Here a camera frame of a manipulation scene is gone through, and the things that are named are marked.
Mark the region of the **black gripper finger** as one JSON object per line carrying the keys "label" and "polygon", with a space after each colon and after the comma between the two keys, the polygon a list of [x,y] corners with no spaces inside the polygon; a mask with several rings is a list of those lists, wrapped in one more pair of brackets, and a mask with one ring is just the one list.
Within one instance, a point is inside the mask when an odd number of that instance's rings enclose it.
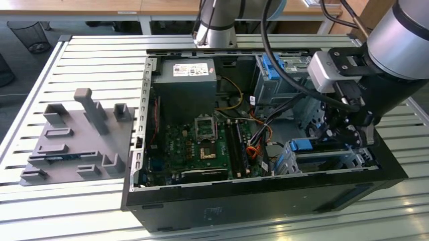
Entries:
{"label": "black gripper finger", "polygon": [[359,149],[367,146],[365,131],[353,125],[327,129],[325,133],[329,138],[334,139],[351,149]]}
{"label": "black gripper finger", "polygon": [[321,105],[321,110],[323,111],[322,124],[315,131],[315,137],[318,141],[335,141],[325,132],[327,129],[347,126],[345,122],[347,112],[329,105]]}

